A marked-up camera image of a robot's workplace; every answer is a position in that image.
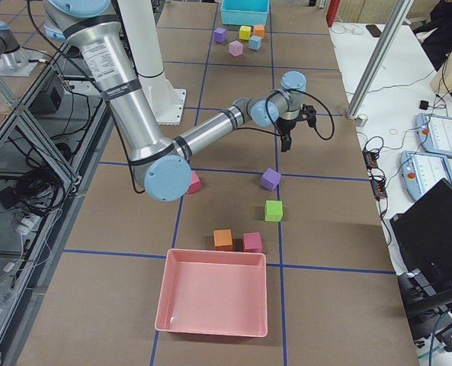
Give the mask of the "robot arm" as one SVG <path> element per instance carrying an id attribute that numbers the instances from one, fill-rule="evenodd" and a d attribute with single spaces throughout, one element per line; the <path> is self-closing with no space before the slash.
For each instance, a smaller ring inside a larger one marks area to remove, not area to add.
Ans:
<path id="1" fill-rule="evenodd" d="M 301 72 L 289 71 L 280 88 L 265 99 L 240 98 L 204 123 L 168 138 L 120 42 L 121 22 L 111 2 L 45 1 L 43 6 L 55 38 L 81 51 L 130 148 L 133 177 L 157 201 L 183 196 L 192 179 L 189 159 L 248 121 L 281 127 L 299 116 L 307 79 Z"/>
<path id="2" fill-rule="evenodd" d="M 28 78 L 34 68 L 10 27 L 0 21 L 0 76 Z"/>

